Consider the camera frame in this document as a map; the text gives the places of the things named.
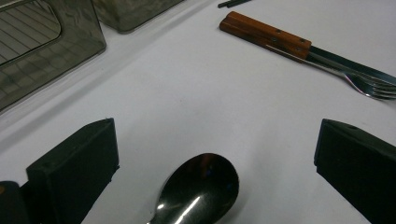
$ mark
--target cutlery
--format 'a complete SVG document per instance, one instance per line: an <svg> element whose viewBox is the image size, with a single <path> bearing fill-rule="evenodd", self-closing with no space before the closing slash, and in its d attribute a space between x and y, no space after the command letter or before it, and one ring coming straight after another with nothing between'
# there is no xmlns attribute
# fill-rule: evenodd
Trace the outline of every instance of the cutlery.
<svg viewBox="0 0 396 224"><path fill-rule="evenodd" d="M238 174L227 159L201 154L170 176L147 224L215 223L233 206L238 190Z"/></svg>
<svg viewBox="0 0 396 224"><path fill-rule="evenodd" d="M396 99L396 77L319 49L311 41L230 12L220 30L243 38L299 63L306 63L343 77L356 91L378 100Z"/></svg>

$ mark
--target white tablecloth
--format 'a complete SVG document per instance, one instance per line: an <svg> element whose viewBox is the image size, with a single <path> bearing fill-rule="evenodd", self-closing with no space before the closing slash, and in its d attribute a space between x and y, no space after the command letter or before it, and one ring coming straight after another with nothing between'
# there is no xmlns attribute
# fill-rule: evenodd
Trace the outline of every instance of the white tablecloth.
<svg viewBox="0 0 396 224"><path fill-rule="evenodd" d="M0 115L0 180L82 126L114 118L120 169L84 224L147 223L163 182L198 154L218 153L240 177L219 223L368 223L313 163L322 119L396 146L396 102L226 34L231 11L396 74L396 1L192 1L128 35L106 26L106 51Z"/></svg>

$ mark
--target knife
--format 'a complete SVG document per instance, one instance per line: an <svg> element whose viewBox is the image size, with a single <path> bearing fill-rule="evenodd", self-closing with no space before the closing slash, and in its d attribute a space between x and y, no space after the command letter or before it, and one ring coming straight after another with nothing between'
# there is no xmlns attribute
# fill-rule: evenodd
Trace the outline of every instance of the knife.
<svg viewBox="0 0 396 224"><path fill-rule="evenodd" d="M234 11L221 21L219 28L298 63L306 63L344 77L357 91L366 96L375 99L396 99L396 77L314 47L307 39Z"/></svg>

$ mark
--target spoon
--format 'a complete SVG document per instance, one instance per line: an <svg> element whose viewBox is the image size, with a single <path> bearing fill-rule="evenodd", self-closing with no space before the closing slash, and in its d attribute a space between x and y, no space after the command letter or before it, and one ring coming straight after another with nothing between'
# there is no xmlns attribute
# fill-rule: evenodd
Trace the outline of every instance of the spoon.
<svg viewBox="0 0 396 224"><path fill-rule="evenodd" d="M233 206L238 190L238 174L227 159L201 154L169 177L147 224L215 223Z"/></svg>

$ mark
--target fork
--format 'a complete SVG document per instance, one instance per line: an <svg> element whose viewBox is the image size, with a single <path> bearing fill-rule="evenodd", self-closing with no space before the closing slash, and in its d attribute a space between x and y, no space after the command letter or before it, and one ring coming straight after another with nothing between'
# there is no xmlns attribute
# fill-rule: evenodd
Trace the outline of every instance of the fork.
<svg viewBox="0 0 396 224"><path fill-rule="evenodd" d="M396 77L314 46L310 47L303 63L344 78L356 91L365 96L377 100L396 100Z"/></svg>

